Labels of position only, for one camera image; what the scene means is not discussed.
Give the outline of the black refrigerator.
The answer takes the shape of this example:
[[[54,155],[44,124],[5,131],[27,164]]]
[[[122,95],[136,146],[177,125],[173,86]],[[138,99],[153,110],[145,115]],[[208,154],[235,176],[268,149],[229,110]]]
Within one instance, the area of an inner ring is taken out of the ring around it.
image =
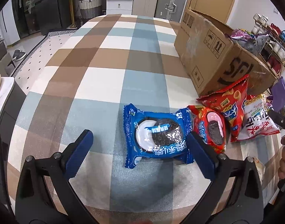
[[[72,24],[69,0],[12,0],[15,25],[20,38],[43,35]]]

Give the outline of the grey slippers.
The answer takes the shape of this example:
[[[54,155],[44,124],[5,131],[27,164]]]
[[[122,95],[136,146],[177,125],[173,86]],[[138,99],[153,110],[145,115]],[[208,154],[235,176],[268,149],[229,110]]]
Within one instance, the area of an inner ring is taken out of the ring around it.
[[[26,55],[27,55],[26,52],[24,52],[23,50],[15,50],[12,60],[13,62],[21,61],[26,57]]]

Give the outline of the shoe rack with shoes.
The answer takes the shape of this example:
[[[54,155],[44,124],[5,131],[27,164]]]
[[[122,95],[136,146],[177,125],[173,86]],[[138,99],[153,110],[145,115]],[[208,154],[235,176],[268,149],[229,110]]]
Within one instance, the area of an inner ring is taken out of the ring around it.
[[[269,24],[269,19],[265,15],[256,13],[253,19],[255,25],[251,33],[268,35],[260,56],[275,78],[279,79],[285,70],[285,30],[281,30],[274,23]]]

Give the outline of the purple snack bag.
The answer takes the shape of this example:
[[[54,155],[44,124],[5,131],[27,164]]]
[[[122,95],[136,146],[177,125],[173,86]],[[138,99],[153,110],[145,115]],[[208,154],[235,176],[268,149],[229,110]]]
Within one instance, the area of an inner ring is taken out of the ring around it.
[[[225,33],[225,36],[234,44],[237,44],[253,55],[258,56],[269,38],[269,33],[252,34],[247,30],[235,29],[231,33]]]

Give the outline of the woven laundry basket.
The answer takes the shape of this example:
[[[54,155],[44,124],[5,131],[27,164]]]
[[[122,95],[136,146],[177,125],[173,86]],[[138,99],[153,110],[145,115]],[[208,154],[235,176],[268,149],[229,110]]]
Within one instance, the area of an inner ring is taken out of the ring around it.
[[[78,2],[82,19],[91,19],[102,14],[102,0],[80,0]]]

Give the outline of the plaid tablecloth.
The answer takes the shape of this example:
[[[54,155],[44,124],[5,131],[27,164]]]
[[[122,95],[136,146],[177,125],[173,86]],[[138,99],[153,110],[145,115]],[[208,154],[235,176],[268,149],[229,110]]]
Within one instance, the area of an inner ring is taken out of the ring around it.
[[[70,183],[100,223],[179,223],[209,180],[193,164],[143,160],[125,167],[123,107],[176,112],[197,93],[174,47],[179,23],[136,15],[86,22],[47,62],[19,112],[8,152],[7,183],[15,203],[27,156],[63,151],[83,130],[93,145]]]

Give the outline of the red corn chips bag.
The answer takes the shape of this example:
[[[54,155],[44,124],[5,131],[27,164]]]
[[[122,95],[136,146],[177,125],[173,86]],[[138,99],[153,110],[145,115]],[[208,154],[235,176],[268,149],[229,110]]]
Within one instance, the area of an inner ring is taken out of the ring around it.
[[[239,132],[242,129],[247,99],[248,78],[249,76],[246,74],[223,89],[197,98],[204,106],[221,113],[228,121],[231,134],[230,140],[232,143],[237,141]]]

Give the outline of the white drawer cabinet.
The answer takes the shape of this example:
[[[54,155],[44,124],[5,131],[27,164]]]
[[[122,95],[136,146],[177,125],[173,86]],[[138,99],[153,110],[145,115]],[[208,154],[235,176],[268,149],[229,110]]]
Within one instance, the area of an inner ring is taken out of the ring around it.
[[[133,0],[106,0],[106,14],[131,15]]]

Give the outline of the white red snack bag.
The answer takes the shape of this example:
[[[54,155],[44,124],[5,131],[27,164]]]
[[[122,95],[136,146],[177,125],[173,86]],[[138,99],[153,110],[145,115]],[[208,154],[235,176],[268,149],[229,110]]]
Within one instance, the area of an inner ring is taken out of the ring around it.
[[[237,141],[280,133],[279,127],[268,115],[268,111],[272,109],[273,107],[267,102],[265,94],[248,95],[244,108],[242,129],[238,134]]]

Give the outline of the brown cardboard box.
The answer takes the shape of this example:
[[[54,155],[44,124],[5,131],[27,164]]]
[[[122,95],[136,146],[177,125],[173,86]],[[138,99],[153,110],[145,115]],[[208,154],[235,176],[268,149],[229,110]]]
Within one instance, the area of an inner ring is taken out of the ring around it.
[[[175,39],[175,49],[199,96],[222,89],[244,75],[248,93],[272,87],[275,76],[263,62],[230,39],[232,28],[213,17],[186,9]]]

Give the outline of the blue Oreo cookie pack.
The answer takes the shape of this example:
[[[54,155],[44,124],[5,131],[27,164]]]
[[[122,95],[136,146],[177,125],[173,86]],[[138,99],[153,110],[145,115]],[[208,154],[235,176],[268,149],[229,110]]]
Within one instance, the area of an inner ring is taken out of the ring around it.
[[[135,168],[143,158],[194,162],[186,141],[193,130],[188,108],[162,113],[142,111],[128,104],[123,109],[123,128],[127,145],[126,168]]]

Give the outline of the red Oreo cookie pack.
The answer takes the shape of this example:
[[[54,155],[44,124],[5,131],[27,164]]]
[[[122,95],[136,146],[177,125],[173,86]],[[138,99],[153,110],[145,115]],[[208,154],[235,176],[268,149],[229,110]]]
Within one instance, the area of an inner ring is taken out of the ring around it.
[[[203,142],[210,145],[217,154],[223,153],[226,148],[226,126],[224,117],[205,106],[189,105],[193,114],[193,131]]]

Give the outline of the silver aluminium suitcase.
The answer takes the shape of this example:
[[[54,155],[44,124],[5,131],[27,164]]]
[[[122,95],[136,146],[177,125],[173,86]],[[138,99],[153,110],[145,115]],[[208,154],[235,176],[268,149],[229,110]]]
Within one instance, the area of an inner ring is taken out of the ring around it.
[[[157,0],[155,18],[180,22],[186,0]]]

